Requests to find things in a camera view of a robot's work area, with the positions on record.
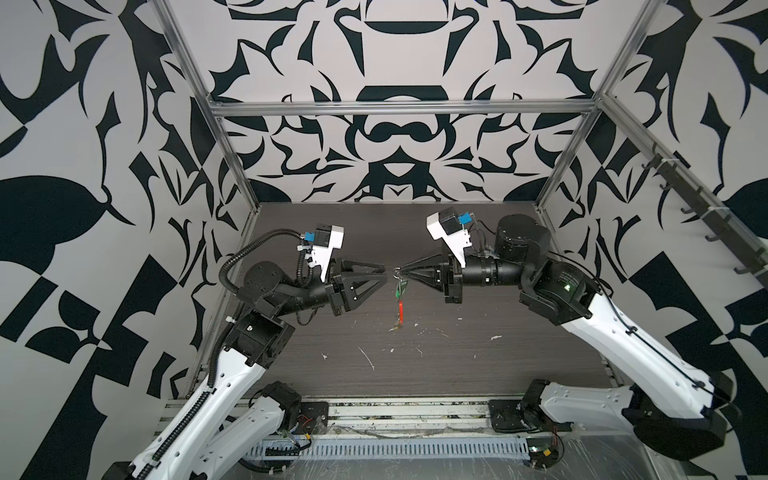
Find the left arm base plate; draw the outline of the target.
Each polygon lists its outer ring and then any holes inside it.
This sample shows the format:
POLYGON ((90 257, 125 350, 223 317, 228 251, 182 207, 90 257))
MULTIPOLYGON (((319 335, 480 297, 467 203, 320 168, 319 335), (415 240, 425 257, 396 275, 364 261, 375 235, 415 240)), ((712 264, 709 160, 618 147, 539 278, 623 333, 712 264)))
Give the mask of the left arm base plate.
POLYGON ((321 433, 327 427, 329 407, 326 401, 302 402, 291 433, 300 436, 321 433))

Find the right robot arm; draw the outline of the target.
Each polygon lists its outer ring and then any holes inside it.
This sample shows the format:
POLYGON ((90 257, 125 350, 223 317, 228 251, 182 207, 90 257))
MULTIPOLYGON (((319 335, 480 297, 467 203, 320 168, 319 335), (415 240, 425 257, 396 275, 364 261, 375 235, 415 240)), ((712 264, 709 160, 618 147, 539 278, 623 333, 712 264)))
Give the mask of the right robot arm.
POLYGON ((459 304, 466 287, 516 287, 531 312, 580 338, 625 374, 616 388, 573 387, 535 379, 523 397, 490 404, 497 433, 546 431, 583 424, 633 434, 651 450, 687 461, 724 446, 729 432, 722 407, 733 383, 686 362, 625 315, 594 277, 550 252, 547 228, 524 214, 503 217, 494 244, 476 251, 473 217, 452 208, 426 220, 440 251, 396 268, 459 304))

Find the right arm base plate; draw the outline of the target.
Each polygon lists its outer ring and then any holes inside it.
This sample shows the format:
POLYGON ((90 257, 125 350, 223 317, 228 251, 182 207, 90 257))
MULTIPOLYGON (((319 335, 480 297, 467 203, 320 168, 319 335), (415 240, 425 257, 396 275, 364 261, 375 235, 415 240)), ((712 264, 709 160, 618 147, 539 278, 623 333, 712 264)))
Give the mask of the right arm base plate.
POLYGON ((571 432, 570 422, 559 423, 538 406, 520 400, 492 399, 488 402, 491 428, 496 433, 571 432))

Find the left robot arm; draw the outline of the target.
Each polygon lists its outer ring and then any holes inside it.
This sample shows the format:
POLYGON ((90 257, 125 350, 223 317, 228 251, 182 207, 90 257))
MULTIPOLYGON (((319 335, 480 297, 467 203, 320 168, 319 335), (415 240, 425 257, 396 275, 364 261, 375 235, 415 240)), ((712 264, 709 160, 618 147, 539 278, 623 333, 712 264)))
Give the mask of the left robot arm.
POLYGON ((105 478, 219 479, 261 440, 292 429, 301 396, 283 382, 263 387, 244 414, 226 421, 293 335, 284 316, 322 306, 334 315, 352 311, 387 279, 380 264, 334 260, 327 279, 313 274, 302 287, 273 262, 251 266, 237 293, 244 310, 216 340, 205 380, 156 440, 111 465, 105 478))

